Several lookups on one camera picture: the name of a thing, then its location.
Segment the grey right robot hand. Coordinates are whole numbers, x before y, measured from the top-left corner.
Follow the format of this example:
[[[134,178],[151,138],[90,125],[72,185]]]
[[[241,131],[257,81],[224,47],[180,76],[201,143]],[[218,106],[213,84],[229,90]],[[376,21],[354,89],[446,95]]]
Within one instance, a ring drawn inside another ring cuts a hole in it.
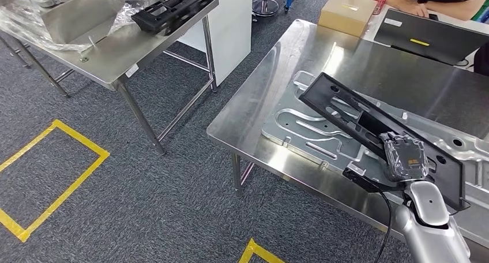
[[[385,175],[391,182],[424,179],[429,172],[429,163],[424,142],[409,135],[392,131],[379,135],[386,155]]]

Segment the person's hand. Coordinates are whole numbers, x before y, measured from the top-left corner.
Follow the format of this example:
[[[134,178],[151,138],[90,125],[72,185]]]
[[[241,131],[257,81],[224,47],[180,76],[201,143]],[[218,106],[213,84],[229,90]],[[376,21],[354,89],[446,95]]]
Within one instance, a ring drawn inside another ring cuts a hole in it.
[[[423,3],[417,0],[398,0],[396,8],[402,12],[413,14],[419,17],[429,17],[429,12]]]

